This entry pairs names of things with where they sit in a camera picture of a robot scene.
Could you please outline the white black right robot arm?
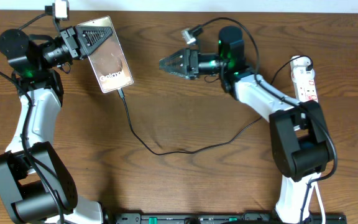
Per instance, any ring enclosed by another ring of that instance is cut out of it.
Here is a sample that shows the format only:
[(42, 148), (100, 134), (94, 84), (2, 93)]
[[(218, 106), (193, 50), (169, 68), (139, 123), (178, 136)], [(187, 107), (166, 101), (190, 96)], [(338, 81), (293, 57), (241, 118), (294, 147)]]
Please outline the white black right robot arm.
[(197, 43), (202, 26), (181, 32), (189, 45), (159, 61), (159, 69), (187, 80), (218, 75), (223, 90), (251, 107), (269, 123), (272, 156), (282, 174), (280, 197), (274, 208), (280, 223), (314, 223), (308, 207), (311, 194), (326, 175), (337, 153), (323, 112), (315, 100), (292, 98), (267, 83), (258, 67), (246, 62), (244, 26), (226, 26), (218, 34), (218, 52), (202, 54), (190, 46)]

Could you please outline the smartphone with Galaxy screen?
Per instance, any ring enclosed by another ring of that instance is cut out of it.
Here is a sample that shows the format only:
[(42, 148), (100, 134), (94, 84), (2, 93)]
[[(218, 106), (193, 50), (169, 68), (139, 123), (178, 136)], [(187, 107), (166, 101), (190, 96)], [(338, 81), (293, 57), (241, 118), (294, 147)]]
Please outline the smartphone with Galaxy screen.
[(78, 24), (77, 28), (109, 27), (112, 31), (100, 47), (88, 58), (103, 93), (109, 93), (134, 83), (118, 36), (109, 16)]

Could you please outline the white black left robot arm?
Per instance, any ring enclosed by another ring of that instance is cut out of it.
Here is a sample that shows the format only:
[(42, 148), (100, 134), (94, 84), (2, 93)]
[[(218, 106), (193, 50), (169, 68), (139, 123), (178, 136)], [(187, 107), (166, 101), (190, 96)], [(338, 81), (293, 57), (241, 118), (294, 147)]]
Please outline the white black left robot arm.
[(13, 73), (21, 114), (11, 143), (0, 154), (0, 198), (14, 223), (112, 223), (99, 202), (80, 197), (73, 177), (53, 148), (63, 104), (60, 73), (89, 57), (112, 36), (110, 27), (74, 26), (58, 36), (9, 29), (0, 52)]

